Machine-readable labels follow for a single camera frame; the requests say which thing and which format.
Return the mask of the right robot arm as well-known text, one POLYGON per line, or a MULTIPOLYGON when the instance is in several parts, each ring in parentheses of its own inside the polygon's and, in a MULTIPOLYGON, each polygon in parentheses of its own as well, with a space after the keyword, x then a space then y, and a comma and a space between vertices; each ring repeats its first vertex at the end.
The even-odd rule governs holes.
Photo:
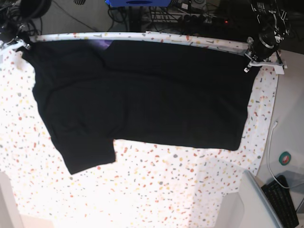
POLYGON ((42 17, 51 6, 50 0, 2 0, 0 2, 0 51, 24 47, 29 38, 42 35, 42 17))

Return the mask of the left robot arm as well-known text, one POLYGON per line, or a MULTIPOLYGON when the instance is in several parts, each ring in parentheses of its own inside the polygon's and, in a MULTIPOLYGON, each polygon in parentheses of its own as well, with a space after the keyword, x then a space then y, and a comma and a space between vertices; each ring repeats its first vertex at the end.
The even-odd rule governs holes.
POLYGON ((273 67, 277 75, 283 75, 286 62, 279 54, 279 46, 290 33, 287 12, 276 0, 253 0, 252 11, 258 21, 258 35, 248 37, 245 56, 250 59, 244 68, 247 73, 252 67, 273 67))

